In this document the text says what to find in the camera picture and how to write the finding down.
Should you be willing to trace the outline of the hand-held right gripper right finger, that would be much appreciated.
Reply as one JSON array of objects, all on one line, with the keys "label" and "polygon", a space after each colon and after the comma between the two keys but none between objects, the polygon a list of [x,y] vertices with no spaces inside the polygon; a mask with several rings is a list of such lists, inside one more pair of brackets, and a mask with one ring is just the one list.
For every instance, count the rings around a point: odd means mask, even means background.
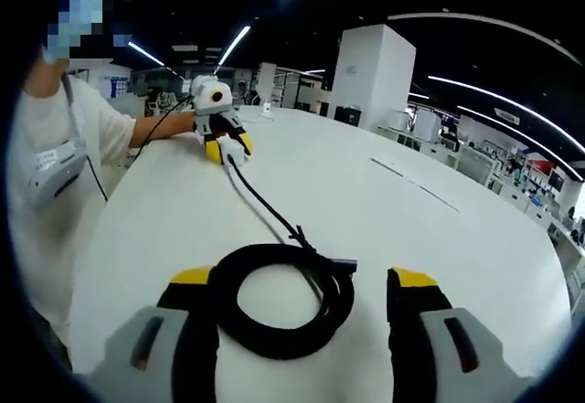
[{"label": "hand-held right gripper right finger", "polygon": [[527,389],[497,336],[429,275],[390,268],[387,317],[394,402],[514,402]]}]

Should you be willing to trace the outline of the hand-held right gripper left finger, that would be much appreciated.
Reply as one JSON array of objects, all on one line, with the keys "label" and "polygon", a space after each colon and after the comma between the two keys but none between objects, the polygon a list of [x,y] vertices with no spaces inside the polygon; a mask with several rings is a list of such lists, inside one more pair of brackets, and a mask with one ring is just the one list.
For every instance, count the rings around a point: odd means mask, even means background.
[{"label": "hand-held right gripper left finger", "polygon": [[174,276],[155,306],[144,307],[107,340],[89,373],[101,402],[215,402],[218,326],[210,266]]}]

